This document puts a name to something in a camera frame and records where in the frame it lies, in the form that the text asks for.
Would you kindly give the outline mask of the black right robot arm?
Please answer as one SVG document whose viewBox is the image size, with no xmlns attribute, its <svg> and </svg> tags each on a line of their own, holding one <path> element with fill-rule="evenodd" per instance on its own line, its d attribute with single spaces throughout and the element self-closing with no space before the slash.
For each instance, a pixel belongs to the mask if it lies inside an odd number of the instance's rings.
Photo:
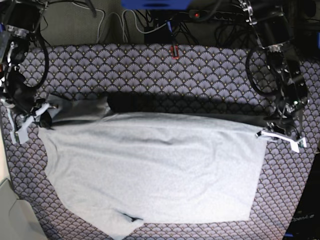
<svg viewBox="0 0 320 240">
<path fill-rule="evenodd" d="M 43 100 L 37 90 L 49 72 L 49 53 L 41 35 L 41 19 L 49 6 L 47 0 L 2 0 L 0 2 L 0 101 L 24 119 L 36 117 Z M 20 73 L 30 44 L 37 41 L 44 54 L 44 71 L 39 82 L 28 86 Z"/>
</svg>

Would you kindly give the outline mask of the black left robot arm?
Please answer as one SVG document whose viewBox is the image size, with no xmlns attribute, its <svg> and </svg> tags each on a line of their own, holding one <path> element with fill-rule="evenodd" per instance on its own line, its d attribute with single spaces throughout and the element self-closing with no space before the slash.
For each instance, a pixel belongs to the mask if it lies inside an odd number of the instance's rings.
<svg viewBox="0 0 320 240">
<path fill-rule="evenodd" d="M 266 118 L 267 129 L 297 138 L 302 136 L 303 109 L 308 104 L 308 87 L 300 69 L 300 59 L 293 45 L 293 34 L 280 0 L 241 0 L 246 22 L 252 26 L 257 46 L 251 49 L 245 61 L 245 71 L 253 90 L 260 96 L 275 98 L 275 111 Z M 276 88 L 266 92 L 255 83 L 250 70 L 253 53 L 265 52 L 267 67 L 274 77 Z"/>
</svg>

